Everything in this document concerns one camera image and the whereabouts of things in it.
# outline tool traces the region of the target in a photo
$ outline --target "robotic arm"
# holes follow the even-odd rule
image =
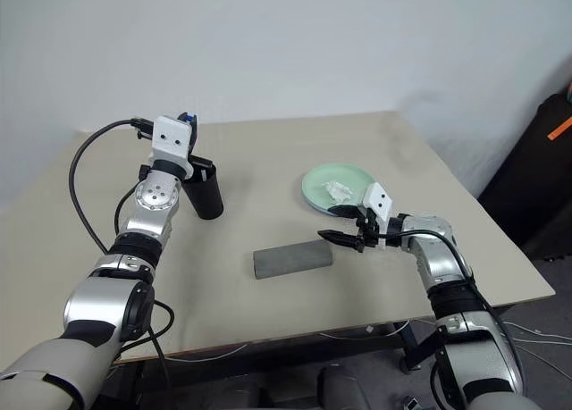
[[[391,218],[390,210],[391,199],[376,182],[367,189],[362,206],[330,209],[341,217],[357,219],[356,236],[336,230],[318,234],[358,252],[381,243],[415,256],[437,321],[436,332],[405,357],[407,369],[434,353],[443,392],[456,409],[538,409],[522,396],[523,380],[515,355],[457,250],[451,226],[435,216]]]
[[[135,190],[134,214],[72,292],[63,335],[35,346],[0,373],[0,408],[89,409],[123,343],[149,328],[156,267],[181,182],[193,173],[191,126],[164,116],[151,125],[151,166]]]

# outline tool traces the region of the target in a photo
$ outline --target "light green plate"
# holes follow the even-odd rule
[[[372,175],[353,164],[327,163],[312,169],[302,180],[302,194],[312,207],[328,215],[332,215],[328,209],[336,205],[324,187],[331,180],[351,190],[351,199],[344,205],[360,205],[367,187],[375,182]]]

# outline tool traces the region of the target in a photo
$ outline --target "table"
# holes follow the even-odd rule
[[[85,137],[76,137],[2,220],[0,366],[62,333],[65,300],[99,257],[67,190],[70,160]],[[114,130],[78,168],[80,202],[108,246],[115,205],[149,152],[133,130]],[[162,337],[166,354],[432,314],[415,259],[397,248],[359,254],[332,247],[330,267],[255,279],[254,250],[315,239],[317,230],[355,233],[353,221],[323,215],[302,198],[302,177],[321,163],[369,171],[393,198],[395,213],[446,218],[493,305],[554,293],[396,113],[202,125],[195,154],[218,168],[224,213],[200,220],[181,193],[154,282],[156,297],[176,313]],[[153,318],[156,330],[166,323],[160,309]],[[155,355],[148,345],[125,357]]]

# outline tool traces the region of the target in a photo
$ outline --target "white wall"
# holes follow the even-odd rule
[[[75,131],[181,110],[205,123],[398,109],[478,195],[572,75],[572,7],[1,0],[0,46],[3,205]]]

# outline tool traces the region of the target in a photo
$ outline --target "gray floor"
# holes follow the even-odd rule
[[[543,301],[525,303],[509,309],[503,318],[542,332],[557,333],[572,337],[570,307],[572,306],[572,257],[553,263],[535,263],[544,278],[556,289],[557,295]],[[413,322],[419,338],[432,330],[431,325]],[[511,328],[517,339],[538,339],[530,334]],[[558,365],[572,375],[572,348],[518,343],[545,359]],[[541,408],[564,410],[572,407],[572,382],[558,374],[545,363],[522,352],[523,364],[528,377],[528,396]],[[383,351],[352,356],[337,361],[348,367],[359,379],[372,408],[397,409],[405,395],[417,397],[423,406],[434,406],[429,389],[431,361],[423,363],[422,370],[409,376],[398,368],[399,351]],[[252,373],[240,379],[226,379],[177,389],[179,408],[206,408],[213,397],[232,382],[252,380],[268,389],[275,402],[284,405],[311,408],[316,376],[325,364],[301,365],[291,369],[267,373]],[[146,396],[143,408],[161,408],[161,397]]]

